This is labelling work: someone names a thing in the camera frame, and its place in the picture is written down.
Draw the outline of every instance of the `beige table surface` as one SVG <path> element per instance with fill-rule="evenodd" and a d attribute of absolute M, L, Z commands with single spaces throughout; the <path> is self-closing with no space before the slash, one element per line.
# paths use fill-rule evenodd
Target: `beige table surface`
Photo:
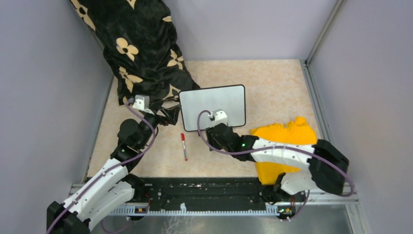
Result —
<path fill-rule="evenodd" d="M 319 130 L 304 76 L 298 60 L 186 61 L 193 79 L 202 87 L 243 84 L 246 95 L 246 125 L 235 128 L 240 135 L 252 128 L 272 123 L 287 123 L 296 116 L 307 118 Z M 135 118 L 116 96 L 113 83 L 99 135 L 88 170 L 94 176 L 117 146 L 119 126 Z M 242 177 L 257 176 L 253 162 L 241 162 L 231 156 L 210 152 L 196 132 L 185 132 L 188 161 L 184 160 L 180 133 L 176 126 L 160 126 L 153 147 L 144 155 L 133 174 L 141 177 Z"/>

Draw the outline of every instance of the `yellow towel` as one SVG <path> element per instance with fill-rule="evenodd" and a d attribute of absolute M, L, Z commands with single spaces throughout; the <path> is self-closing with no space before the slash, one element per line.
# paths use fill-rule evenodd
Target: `yellow towel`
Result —
<path fill-rule="evenodd" d="M 252 129 L 250 133 L 254 136 L 264 138 L 266 140 L 305 145 L 316 144 L 316 132 L 308 125 L 304 117 L 296 117 L 295 121 L 291 121 L 285 127 L 283 124 L 274 123 L 272 125 L 263 126 L 257 129 Z M 258 178 L 263 185 L 273 185 L 277 177 L 281 173 L 297 172 L 300 169 L 274 162 L 257 162 Z"/>

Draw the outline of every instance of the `white wall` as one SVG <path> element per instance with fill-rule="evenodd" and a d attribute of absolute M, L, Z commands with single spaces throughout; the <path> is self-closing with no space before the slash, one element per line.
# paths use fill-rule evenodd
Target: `white wall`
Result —
<path fill-rule="evenodd" d="M 373 234 L 413 233 L 413 1 L 347 1 L 311 66 Z"/>
<path fill-rule="evenodd" d="M 0 1 L 0 227 L 46 232 L 84 173 L 112 72 L 68 0 Z"/>
<path fill-rule="evenodd" d="M 186 60 L 306 59 L 335 0 L 164 0 Z"/>

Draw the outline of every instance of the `white whiteboard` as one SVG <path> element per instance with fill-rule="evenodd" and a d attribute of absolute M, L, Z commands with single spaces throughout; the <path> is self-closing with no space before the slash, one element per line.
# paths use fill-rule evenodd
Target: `white whiteboard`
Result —
<path fill-rule="evenodd" d="M 187 132 L 198 130 L 197 119 L 203 110 L 213 112 L 221 109 L 228 116 L 228 126 L 245 125 L 245 87 L 241 84 L 181 91 L 179 101 L 184 129 Z M 200 127 L 202 130 L 212 127 L 212 124 L 208 114 L 205 113 L 201 116 Z"/>

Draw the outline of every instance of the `black border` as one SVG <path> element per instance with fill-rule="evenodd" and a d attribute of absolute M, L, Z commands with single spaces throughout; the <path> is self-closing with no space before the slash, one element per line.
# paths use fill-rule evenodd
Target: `black border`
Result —
<path fill-rule="evenodd" d="M 257 177 L 142 177 L 151 211 L 265 211 L 267 198 L 260 192 L 273 189 Z M 283 201 L 290 201 L 288 195 Z M 303 202 L 305 195 L 293 195 Z"/>
<path fill-rule="evenodd" d="M 226 88 L 226 87 L 232 87 L 232 86 L 242 86 L 244 87 L 244 124 L 243 125 L 237 125 L 237 126 L 232 126 L 232 127 L 243 127 L 246 125 L 246 98 L 245 98 L 245 86 L 243 84 L 233 84 L 233 85 L 225 85 L 225 86 L 218 86 L 218 87 L 209 87 L 209 88 L 201 88 L 201 89 L 193 89 L 193 90 L 184 90 L 184 91 L 180 91 L 178 93 L 179 96 L 179 104 L 181 104 L 181 93 L 183 92 L 190 92 L 190 91 L 196 91 L 196 90 L 203 90 L 203 89 L 217 89 L 217 88 Z M 196 132 L 197 130 L 193 130 L 193 131 L 188 131 L 185 128 L 185 120 L 184 120 L 184 115 L 182 114 L 182 108 L 181 108 L 181 116 L 182 116 L 182 123 L 184 125 L 184 130 L 188 133 L 190 132 Z"/>

